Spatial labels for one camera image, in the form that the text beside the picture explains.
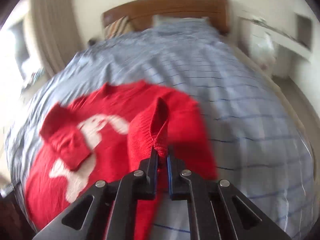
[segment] blue striped duvet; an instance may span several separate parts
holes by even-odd
[[[201,22],[129,33],[78,53],[33,98],[5,143],[12,180],[23,185],[41,146],[49,109],[68,104],[105,82],[145,79],[171,86],[201,106],[220,178],[230,180],[293,239],[318,217],[310,149],[263,77],[241,64]],[[187,204],[164,199],[151,239],[190,239]]]

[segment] curtain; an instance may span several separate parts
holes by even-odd
[[[30,0],[25,29],[28,50],[36,50],[51,77],[83,49],[71,0]]]

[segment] striped pillow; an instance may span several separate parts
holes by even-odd
[[[104,36],[107,40],[132,31],[134,31],[134,28],[130,23],[129,17],[124,16],[108,25],[104,29]]]

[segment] sweater cuff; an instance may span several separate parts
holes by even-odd
[[[91,153],[84,136],[75,126],[57,130],[49,138],[49,143],[71,171],[77,170]]]

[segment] red sweater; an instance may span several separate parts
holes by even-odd
[[[40,135],[44,144],[25,190],[28,213],[38,229],[97,180],[112,182],[136,170],[152,146],[160,156],[159,187],[166,187],[168,145],[188,169],[207,179],[217,177],[197,103],[184,93],[144,81],[105,84],[66,108],[56,104]],[[138,201],[135,240],[148,236],[160,199]]]

